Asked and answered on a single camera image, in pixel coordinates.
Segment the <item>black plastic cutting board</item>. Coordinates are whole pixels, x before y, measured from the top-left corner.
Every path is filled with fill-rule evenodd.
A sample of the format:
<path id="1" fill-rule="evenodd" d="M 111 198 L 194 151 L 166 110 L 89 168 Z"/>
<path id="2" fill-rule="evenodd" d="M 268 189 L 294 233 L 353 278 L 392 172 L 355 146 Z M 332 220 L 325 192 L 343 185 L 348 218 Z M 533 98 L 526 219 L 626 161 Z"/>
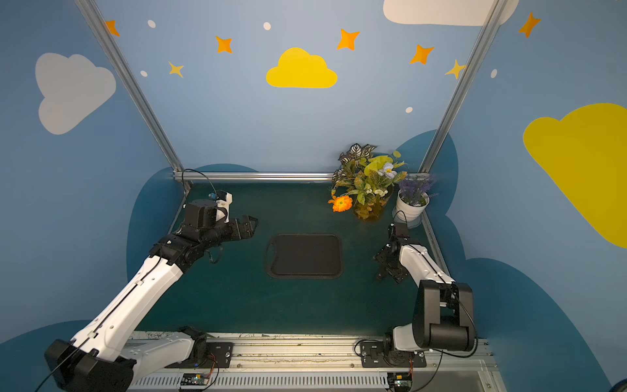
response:
<path id="1" fill-rule="evenodd" d="M 280 234 L 266 247 L 263 264 L 275 279 L 337 279 L 344 271 L 341 239 L 330 234 Z"/>

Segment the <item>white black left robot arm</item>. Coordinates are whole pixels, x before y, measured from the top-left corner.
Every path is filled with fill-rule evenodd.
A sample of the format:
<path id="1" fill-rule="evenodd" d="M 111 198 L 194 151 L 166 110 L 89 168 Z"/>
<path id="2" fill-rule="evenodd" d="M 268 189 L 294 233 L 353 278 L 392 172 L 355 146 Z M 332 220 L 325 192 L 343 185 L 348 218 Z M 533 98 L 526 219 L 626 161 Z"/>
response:
<path id="1" fill-rule="evenodd" d="M 185 207 L 178 231 L 161 238 L 125 288 L 71 340 L 55 340 L 44 357 L 49 376 L 64 391 L 125 391 L 132 382 L 175 363 L 203 365 L 207 336 L 184 328 L 170 337 L 126 349 L 129 337 L 158 299 L 222 243 L 251 238 L 255 217 L 230 217 L 232 195 L 220 191 Z"/>

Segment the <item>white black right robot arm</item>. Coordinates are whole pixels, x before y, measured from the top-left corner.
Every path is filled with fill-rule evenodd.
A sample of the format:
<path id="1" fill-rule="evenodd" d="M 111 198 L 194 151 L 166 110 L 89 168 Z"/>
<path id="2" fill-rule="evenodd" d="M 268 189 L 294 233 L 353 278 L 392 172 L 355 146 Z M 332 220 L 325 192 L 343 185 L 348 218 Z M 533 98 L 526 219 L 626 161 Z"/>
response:
<path id="1" fill-rule="evenodd" d="M 390 277 L 400 284 L 412 279 L 417 287 L 411 323 L 385 335 L 385 354 L 432 349 L 461 359 L 474 355 L 478 334 L 472 288 L 455 281 L 426 247 L 412 241 L 406 224 L 389 225 L 388 240 L 374 260 L 380 265 L 378 281 Z"/>

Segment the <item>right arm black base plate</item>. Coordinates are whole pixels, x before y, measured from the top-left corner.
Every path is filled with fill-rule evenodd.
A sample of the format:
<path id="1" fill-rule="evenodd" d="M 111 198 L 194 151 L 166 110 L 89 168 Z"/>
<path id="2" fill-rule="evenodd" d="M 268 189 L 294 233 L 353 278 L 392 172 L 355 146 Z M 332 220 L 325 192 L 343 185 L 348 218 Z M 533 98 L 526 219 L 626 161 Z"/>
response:
<path id="1" fill-rule="evenodd" d="M 397 351 L 386 349 L 383 341 L 360 340 L 354 344 L 354 354 L 361 359 L 363 368 L 425 368 L 422 351 Z"/>

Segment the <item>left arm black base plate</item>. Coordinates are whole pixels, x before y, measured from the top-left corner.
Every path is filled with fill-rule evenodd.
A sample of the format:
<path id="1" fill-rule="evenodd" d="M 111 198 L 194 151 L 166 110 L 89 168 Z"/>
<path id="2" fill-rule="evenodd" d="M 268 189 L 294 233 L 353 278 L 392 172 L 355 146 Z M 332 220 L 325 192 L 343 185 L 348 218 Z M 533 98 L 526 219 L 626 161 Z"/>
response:
<path id="1" fill-rule="evenodd" d="M 188 359 L 167 368 L 229 368 L 232 354 L 233 342 L 200 341 L 194 344 Z"/>

